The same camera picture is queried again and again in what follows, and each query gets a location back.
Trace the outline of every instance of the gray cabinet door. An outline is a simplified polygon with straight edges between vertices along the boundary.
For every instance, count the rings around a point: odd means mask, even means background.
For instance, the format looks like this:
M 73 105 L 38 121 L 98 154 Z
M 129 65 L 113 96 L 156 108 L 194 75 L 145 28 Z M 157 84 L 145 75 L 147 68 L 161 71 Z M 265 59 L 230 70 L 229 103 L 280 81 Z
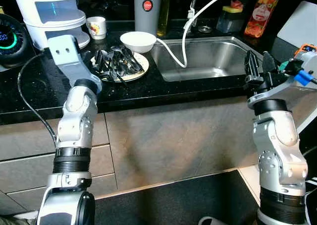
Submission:
M 4 193 L 46 186 L 52 173 L 54 154 L 0 162 L 0 189 Z M 92 176 L 113 173 L 109 145 L 91 150 Z
M 245 97 L 107 112 L 119 190 L 257 163 Z
M 59 119 L 48 120 L 56 133 L 58 121 Z M 100 113 L 94 123 L 93 145 L 108 143 L 105 117 Z M 0 126 L 0 161 L 54 151 L 52 139 L 40 121 Z
M 38 210 L 41 206 L 45 187 L 8 193 L 7 195 L 28 211 Z M 117 191 L 114 174 L 93 177 L 91 187 L 87 189 L 95 198 Z
M 0 191 L 0 215 L 23 213 L 26 210 Z

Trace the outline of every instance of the backsplash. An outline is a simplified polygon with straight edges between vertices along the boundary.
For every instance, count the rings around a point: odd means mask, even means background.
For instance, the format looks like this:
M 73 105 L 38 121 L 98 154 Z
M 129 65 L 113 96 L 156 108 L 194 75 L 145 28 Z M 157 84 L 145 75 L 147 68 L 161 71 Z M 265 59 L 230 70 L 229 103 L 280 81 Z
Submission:
M 170 18 L 185 19 L 192 0 L 171 0 Z M 195 9 L 202 8 L 210 0 L 197 0 Z M 244 12 L 247 16 L 253 10 L 257 0 L 240 0 L 244 4 Z M 267 32 L 277 34 L 292 12 L 303 0 L 279 0 L 275 12 L 272 15 Z M 317 0 L 306 0 L 317 3 Z M 87 17 L 104 16 L 107 20 L 133 20 L 134 19 L 134 0 L 79 0 L 79 8 L 82 9 Z M 201 18 L 218 18 L 223 5 L 229 5 L 230 0 L 220 0 L 207 9 Z M 22 21 L 15 0 L 0 0 L 0 5 L 4 6 L 7 14 Z

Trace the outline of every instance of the blue part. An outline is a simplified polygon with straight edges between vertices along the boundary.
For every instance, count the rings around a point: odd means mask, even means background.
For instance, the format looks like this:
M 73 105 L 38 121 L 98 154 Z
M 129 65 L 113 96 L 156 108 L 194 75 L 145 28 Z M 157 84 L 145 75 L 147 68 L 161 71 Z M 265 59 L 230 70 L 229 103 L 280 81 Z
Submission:
M 314 77 L 304 70 L 301 70 L 298 72 L 298 74 L 294 77 L 295 80 L 297 80 L 302 85 L 306 86 Z

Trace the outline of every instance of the white shoe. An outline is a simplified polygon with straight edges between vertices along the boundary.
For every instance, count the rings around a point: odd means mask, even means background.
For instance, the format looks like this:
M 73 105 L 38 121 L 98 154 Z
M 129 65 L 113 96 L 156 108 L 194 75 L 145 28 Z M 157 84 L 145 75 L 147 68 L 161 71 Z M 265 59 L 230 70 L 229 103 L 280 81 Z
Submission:
M 227 225 L 227 224 L 224 224 L 223 222 L 213 217 L 206 216 L 206 217 L 202 217 L 199 220 L 198 225 Z

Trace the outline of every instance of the glass bottle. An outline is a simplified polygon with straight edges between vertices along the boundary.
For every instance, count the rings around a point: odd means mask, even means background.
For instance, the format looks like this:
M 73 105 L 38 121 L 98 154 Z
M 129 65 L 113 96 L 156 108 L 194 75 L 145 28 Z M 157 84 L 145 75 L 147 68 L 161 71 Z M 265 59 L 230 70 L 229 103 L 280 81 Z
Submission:
M 162 0 L 160 5 L 160 12 L 158 18 L 158 36 L 166 35 L 167 22 L 168 22 L 168 12 L 169 12 L 169 0 Z

